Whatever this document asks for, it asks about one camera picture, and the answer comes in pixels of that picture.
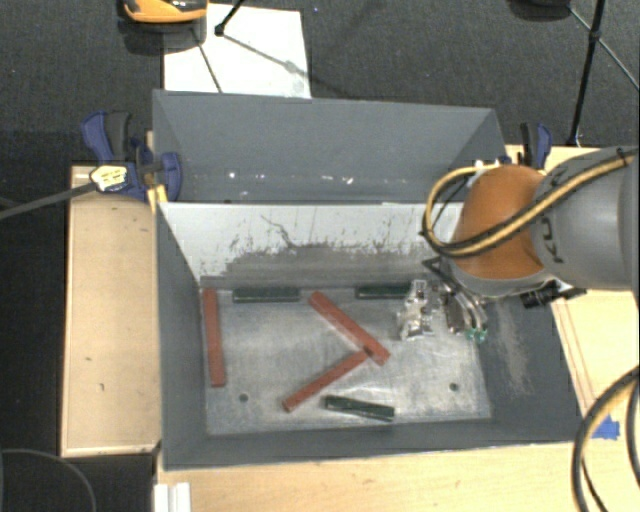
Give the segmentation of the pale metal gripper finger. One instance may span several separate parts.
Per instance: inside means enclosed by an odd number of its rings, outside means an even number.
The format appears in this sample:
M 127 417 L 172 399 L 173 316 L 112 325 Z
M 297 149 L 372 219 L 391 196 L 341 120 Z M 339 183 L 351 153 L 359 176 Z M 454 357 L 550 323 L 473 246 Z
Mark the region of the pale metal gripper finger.
M 406 297 L 406 311 L 413 315 L 431 316 L 441 305 L 440 284 L 429 279 L 411 282 Z
M 403 342 L 433 337 L 433 314 L 426 305 L 410 305 L 396 314 L 399 339 Z

